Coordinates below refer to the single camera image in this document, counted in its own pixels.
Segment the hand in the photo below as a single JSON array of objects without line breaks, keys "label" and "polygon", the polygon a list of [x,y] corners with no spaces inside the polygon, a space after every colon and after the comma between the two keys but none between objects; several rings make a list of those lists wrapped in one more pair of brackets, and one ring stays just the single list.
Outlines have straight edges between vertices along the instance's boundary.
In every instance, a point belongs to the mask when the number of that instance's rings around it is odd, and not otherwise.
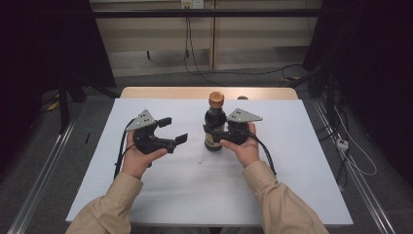
[{"label": "hand", "polygon": [[[255,134],[255,125],[248,122],[249,131]],[[225,148],[233,151],[244,168],[253,162],[259,161],[258,142],[249,137],[246,142],[237,145],[231,141],[221,139],[219,143]]]},{"label": "hand", "polygon": [[139,179],[142,179],[143,173],[150,163],[168,153],[168,151],[163,148],[150,154],[144,154],[140,152],[136,146],[132,145],[134,145],[133,132],[129,132],[127,135],[127,151],[125,152],[122,172]]}]

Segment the bottle cap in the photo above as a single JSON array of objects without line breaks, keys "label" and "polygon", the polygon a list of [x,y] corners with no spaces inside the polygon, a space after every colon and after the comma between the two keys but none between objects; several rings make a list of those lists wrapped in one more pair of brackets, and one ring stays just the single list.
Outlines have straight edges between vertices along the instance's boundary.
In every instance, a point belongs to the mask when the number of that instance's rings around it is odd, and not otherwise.
[{"label": "bottle cap", "polygon": [[209,105],[212,107],[222,107],[224,95],[221,92],[212,92],[209,95]]}]

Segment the brown bottle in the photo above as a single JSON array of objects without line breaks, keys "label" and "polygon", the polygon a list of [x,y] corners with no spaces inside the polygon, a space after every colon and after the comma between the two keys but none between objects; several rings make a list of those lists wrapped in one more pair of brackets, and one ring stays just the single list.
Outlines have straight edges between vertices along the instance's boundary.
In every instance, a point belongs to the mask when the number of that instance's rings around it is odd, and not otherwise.
[{"label": "brown bottle", "polygon": [[[206,126],[217,131],[224,131],[227,116],[222,105],[224,95],[220,92],[212,92],[209,95],[209,110],[206,112]],[[205,146],[210,151],[218,151],[222,148],[219,142],[213,142],[212,135],[206,133]]]}]

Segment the beige sleeve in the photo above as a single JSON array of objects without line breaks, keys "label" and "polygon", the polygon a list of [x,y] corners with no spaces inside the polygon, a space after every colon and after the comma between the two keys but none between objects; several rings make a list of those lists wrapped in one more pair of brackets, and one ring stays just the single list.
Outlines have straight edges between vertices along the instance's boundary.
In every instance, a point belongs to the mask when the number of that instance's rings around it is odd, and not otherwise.
[{"label": "beige sleeve", "polygon": [[270,233],[328,233],[319,216],[263,161],[250,164],[244,178],[261,207],[262,227]]},{"label": "beige sleeve", "polygon": [[131,233],[131,205],[142,186],[139,179],[120,172],[106,195],[88,203],[66,233]]}]

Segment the metal rail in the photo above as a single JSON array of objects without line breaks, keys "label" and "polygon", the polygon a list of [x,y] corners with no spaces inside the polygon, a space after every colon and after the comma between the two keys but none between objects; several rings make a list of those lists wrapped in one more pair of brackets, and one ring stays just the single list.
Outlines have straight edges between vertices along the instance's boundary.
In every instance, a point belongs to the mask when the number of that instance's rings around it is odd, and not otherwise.
[{"label": "metal rail", "polygon": [[[327,128],[327,131],[331,135],[331,139],[333,143],[335,144],[336,138],[332,134],[333,130],[328,124],[327,117],[324,115],[324,113],[326,113],[326,109],[324,105],[322,103],[317,103],[315,100],[313,100],[313,105],[315,106],[316,111],[319,114],[321,121]],[[342,150],[339,150],[339,152],[340,152],[340,157],[342,158],[342,160],[344,160],[344,157],[345,157],[344,152]],[[349,154],[348,159],[351,160],[354,165],[356,165],[356,162],[353,159],[351,154]],[[370,211],[371,216],[376,222],[376,225],[378,229],[380,230],[380,233],[395,234],[395,230],[390,222],[390,219],[386,215],[385,210],[383,209],[379,200],[374,195],[373,190],[371,190],[363,174],[359,172],[358,170],[355,170],[355,168],[352,165],[350,165],[349,161],[346,161],[346,168],[350,176],[352,177],[353,182],[355,183],[356,188],[361,198],[363,199],[367,209]]]},{"label": "metal rail", "polygon": [[66,130],[57,137],[56,143],[52,152],[49,155],[48,160],[46,161],[45,166],[43,166],[42,172],[37,177],[36,182],[31,188],[29,194],[24,200],[23,205],[19,209],[18,214],[13,221],[8,234],[22,234],[27,229],[30,219],[33,217],[33,214],[37,208],[37,205],[42,198],[43,192],[45,191],[50,178],[54,172],[58,159],[60,158],[61,153],[63,152],[64,146],[66,145],[76,120],[79,118],[83,104],[79,104],[74,110],[73,118],[70,121]]}]

